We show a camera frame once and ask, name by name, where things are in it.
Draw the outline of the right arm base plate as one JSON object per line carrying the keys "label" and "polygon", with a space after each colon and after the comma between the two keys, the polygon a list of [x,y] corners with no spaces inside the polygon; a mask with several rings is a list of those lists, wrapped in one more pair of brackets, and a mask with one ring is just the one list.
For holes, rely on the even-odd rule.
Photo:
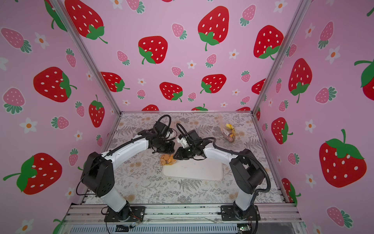
{"label": "right arm base plate", "polygon": [[222,205],[220,207],[221,219],[223,221],[260,221],[258,207],[250,205],[247,210],[241,210],[236,204]]}

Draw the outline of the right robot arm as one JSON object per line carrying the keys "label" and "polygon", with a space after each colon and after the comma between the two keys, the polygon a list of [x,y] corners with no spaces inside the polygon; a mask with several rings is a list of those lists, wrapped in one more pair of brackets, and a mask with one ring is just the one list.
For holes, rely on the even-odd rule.
{"label": "right robot arm", "polygon": [[259,193],[271,190],[271,181],[265,167],[256,159],[249,149],[233,151],[216,144],[216,138],[201,138],[195,130],[180,134],[177,142],[181,144],[173,158],[175,160],[213,159],[230,167],[235,182],[239,187],[236,200],[233,203],[233,216],[239,220],[258,217],[254,205]]}

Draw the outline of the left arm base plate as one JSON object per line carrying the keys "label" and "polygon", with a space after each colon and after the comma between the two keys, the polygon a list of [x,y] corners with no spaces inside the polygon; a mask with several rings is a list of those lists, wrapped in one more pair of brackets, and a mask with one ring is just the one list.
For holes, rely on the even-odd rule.
{"label": "left arm base plate", "polygon": [[142,222],[145,215],[145,206],[125,206],[121,211],[115,212],[108,208],[105,222]]}

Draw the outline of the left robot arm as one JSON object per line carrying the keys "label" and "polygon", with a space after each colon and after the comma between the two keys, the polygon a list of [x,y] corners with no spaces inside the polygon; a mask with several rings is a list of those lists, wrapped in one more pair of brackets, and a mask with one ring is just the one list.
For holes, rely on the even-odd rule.
{"label": "left robot arm", "polygon": [[170,126],[157,122],[152,129],[140,131],[131,140],[113,150],[89,154],[80,182],[101,198],[112,211],[124,213],[129,209],[129,203],[115,188],[115,170],[148,149],[163,154],[173,153],[174,139]]}

